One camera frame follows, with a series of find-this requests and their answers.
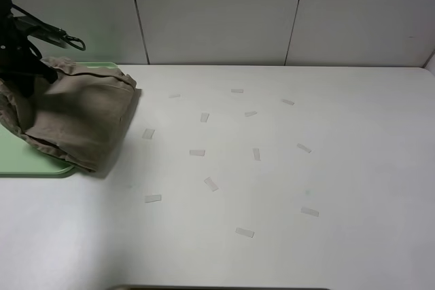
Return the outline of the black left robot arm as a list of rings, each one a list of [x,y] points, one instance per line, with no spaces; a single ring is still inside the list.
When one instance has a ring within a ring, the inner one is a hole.
[[[16,25],[12,0],[1,0],[1,81],[15,86],[21,95],[30,97],[35,79],[52,84],[57,72],[41,61],[40,51]]]

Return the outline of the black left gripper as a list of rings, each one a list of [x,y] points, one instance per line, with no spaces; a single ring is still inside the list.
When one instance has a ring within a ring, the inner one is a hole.
[[[41,77],[53,84],[57,72],[26,49],[1,45],[1,80],[12,84],[24,97],[34,93],[35,81]]]

